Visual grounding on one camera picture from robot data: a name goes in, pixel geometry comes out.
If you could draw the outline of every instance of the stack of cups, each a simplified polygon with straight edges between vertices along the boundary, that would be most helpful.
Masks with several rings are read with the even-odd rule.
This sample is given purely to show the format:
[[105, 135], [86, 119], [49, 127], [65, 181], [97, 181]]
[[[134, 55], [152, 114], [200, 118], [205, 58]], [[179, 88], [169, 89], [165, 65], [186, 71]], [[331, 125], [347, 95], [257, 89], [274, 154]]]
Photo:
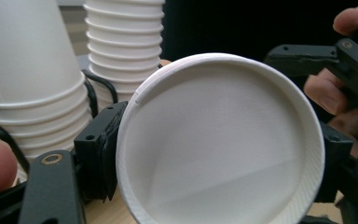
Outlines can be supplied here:
[[[158, 70], [164, 0], [86, 0], [89, 70], [115, 87], [119, 101]], [[100, 110], [113, 100], [108, 89], [92, 83]]]
[[84, 81], [55, 1], [0, 1], [0, 126], [29, 162], [73, 148], [92, 119]]

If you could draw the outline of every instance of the stacked white cup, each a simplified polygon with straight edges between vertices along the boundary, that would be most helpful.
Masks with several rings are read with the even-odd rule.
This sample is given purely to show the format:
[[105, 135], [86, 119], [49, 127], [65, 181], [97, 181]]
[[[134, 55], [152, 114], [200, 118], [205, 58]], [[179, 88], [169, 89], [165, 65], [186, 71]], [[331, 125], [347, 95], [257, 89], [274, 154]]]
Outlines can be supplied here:
[[29, 162], [73, 148], [92, 119], [84, 81], [56, 1], [0, 1], [0, 126]]
[[[164, 0], [86, 0], [89, 71], [109, 81], [119, 101], [158, 70]], [[92, 82], [99, 109], [113, 103], [109, 90]]]

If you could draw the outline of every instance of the fingernail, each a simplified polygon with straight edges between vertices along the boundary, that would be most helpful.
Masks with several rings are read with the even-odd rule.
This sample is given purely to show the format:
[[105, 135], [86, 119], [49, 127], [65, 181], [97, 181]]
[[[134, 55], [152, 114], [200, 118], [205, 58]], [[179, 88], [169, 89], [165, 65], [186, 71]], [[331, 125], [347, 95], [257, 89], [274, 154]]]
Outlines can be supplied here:
[[327, 110], [327, 112], [329, 112], [330, 114], [336, 114], [337, 113], [337, 110], [338, 110], [338, 101], [331, 98], [331, 97], [328, 97], [328, 96], [325, 96], [325, 97], [322, 97], [319, 101], [321, 103], [321, 106]]

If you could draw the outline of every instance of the screw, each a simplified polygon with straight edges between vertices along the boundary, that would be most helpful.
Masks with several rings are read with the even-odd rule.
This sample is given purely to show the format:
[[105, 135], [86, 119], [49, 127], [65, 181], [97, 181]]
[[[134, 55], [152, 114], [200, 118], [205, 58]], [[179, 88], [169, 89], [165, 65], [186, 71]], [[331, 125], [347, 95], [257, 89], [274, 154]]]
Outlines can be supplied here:
[[42, 159], [41, 162], [45, 165], [51, 165], [51, 164], [59, 162], [60, 160], [62, 160], [62, 154], [55, 153], [55, 154], [46, 156], [45, 158]]
[[352, 47], [351, 42], [349, 42], [349, 41], [343, 41], [341, 43], [341, 45], [346, 49], [351, 49], [351, 47]]

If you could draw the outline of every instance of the black cable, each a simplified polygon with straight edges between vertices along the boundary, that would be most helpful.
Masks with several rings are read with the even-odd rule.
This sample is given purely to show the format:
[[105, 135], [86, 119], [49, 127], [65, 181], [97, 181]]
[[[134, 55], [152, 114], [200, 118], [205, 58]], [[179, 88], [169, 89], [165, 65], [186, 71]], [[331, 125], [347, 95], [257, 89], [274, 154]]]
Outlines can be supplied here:
[[89, 108], [91, 108], [92, 117], [95, 119], [98, 115], [98, 101], [97, 101], [97, 94], [95, 93], [94, 88], [92, 87], [91, 83], [88, 79], [85, 79], [84, 85], [88, 91], [89, 97]]
[[112, 85], [112, 83], [110, 83], [109, 81], [107, 81], [104, 78], [95, 76], [87, 69], [82, 69], [81, 71], [87, 78], [103, 84], [110, 91], [110, 94], [112, 95], [113, 103], [114, 104], [118, 103], [117, 92], [116, 92], [115, 87]]
[[0, 126], [0, 139], [10, 145], [11, 150], [13, 151], [14, 155], [17, 158], [17, 161], [19, 162], [19, 164], [21, 165], [21, 167], [25, 171], [25, 173], [28, 174], [29, 170], [30, 170], [30, 163], [25, 158], [24, 154], [20, 150], [20, 148], [17, 145], [16, 141], [1, 126]]

